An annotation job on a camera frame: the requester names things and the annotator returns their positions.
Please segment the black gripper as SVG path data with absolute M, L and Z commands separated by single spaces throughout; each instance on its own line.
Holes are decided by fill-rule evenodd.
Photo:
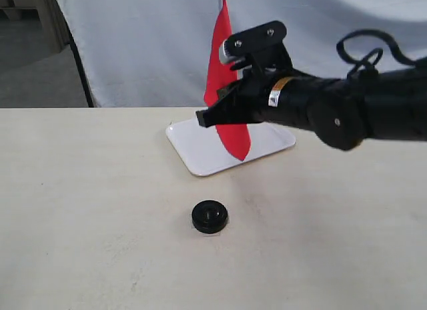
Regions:
M 274 80 L 292 70 L 290 56 L 281 44 L 229 64 L 242 77 L 217 91 L 219 101 L 195 112 L 201 127 L 261 123 L 259 110 L 268 104 Z

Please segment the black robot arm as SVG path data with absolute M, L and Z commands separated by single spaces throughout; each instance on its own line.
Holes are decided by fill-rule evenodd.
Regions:
M 202 127 L 276 123 L 311 131 L 349 151 L 365 139 L 426 140 L 426 59 L 379 73 L 366 55 L 345 79 L 319 78 L 288 67 L 242 79 L 197 111 Z

